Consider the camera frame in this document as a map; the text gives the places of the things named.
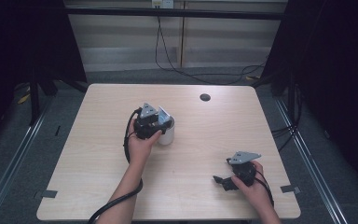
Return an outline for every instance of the white object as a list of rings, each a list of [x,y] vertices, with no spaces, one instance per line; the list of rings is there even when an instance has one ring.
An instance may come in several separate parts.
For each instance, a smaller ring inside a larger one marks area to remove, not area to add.
[[[167,121],[169,121],[171,118],[171,115],[169,113],[167,113],[167,111],[165,111],[164,108],[162,108],[161,106],[159,106],[159,110],[158,110],[158,124],[163,124]]]
[[[163,0],[162,8],[173,8],[173,0]]]
[[[162,145],[169,145],[172,143],[175,136],[175,119],[170,117],[170,120],[172,121],[171,127],[168,128],[167,131],[165,131],[165,134],[162,134],[158,140],[158,142]]]
[[[162,0],[152,0],[152,8],[162,8]]]

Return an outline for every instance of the wooden table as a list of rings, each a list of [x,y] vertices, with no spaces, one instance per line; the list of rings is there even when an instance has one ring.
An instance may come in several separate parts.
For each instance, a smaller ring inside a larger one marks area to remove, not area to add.
[[[43,199],[39,219],[86,220],[107,203],[128,166],[122,145],[129,116],[144,102],[171,113],[175,137],[153,146],[134,220],[257,218],[241,192],[213,180],[233,175],[226,158],[239,150],[262,155],[278,215],[300,215],[294,193],[281,191],[290,182],[253,88],[93,84],[48,184],[58,193]]]

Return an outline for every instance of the black curtain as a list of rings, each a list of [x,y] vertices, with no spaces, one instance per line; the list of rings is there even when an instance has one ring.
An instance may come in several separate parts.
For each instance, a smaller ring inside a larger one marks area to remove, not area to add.
[[[87,82],[66,14],[31,7],[64,7],[62,0],[0,0],[0,118],[13,99],[14,87],[31,80]]]
[[[358,172],[358,0],[325,0],[312,13],[304,7],[315,4],[289,1],[287,9],[304,15],[304,26],[281,24],[263,75],[290,62],[310,110]],[[309,36],[296,35],[303,30]],[[273,90],[282,91],[288,79],[288,73],[275,78]]]

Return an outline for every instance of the forearm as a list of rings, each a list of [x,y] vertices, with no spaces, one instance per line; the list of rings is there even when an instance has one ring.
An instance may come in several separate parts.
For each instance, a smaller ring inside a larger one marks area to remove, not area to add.
[[[264,206],[256,208],[257,214],[260,217],[260,221],[263,224],[281,224],[281,221],[272,206]]]
[[[113,201],[116,198],[119,198],[125,194],[128,194],[134,191],[141,181],[141,176],[144,171],[144,163],[131,163],[127,168],[126,173],[123,175],[120,183],[118,184],[115,192],[110,198],[109,202]],[[108,209],[100,215],[98,218],[98,224],[122,224],[122,223],[131,223],[132,215],[135,208],[136,195],[130,197],[129,199],[121,202],[112,208]]]

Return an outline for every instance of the gray carpet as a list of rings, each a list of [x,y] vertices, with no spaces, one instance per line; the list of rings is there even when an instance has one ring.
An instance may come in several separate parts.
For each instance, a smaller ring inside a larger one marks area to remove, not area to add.
[[[238,74],[242,68],[193,68],[188,73],[230,73]],[[197,76],[211,83],[228,83],[238,76]],[[161,84],[206,84],[191,77],[163,70],[139,70],[124,72],[99,72],[88,74],[90,83],[161,83]],[[241,78],[233,85],[249,85],[252,81]],[[65,140],[71,130],[84,93],[58,83],[59,92],[52,104],[43,125],[31,145],[11,188],[0,207],[0,223],[85,223],[83,222],[42,222],[36,218],[40,199],[34,197],[39,190],[45,189],[54,167],[60,157]],[[260,103],[271,130],[284,127],[281,114],[271,96],[269,85],[256,89]],[[6,170],[11,157],[25,135],[30,120],[30,102],[17,105],[22,91],[16,92],[16,99],[1,124],[0,134],[0,176]],[[303,135],[313,158],[316,160],[324,178],[331,188],[349,223],[358,223],[358,175],[345,162],[339,148],[324,136],[324,130],[306,105],[300,120],[299,130]],[[280,147],[288,134],[276,138]],[[296,195],[301,208],[301,216],[283,223],[334,223],[324,206],[324,201],[316,189],[310,174],[298,153],[296,145],[290,141],[281,153],[283,164],[293,186],[301,189]],[[189,223],[240,223],[239,221],[189,221]]]

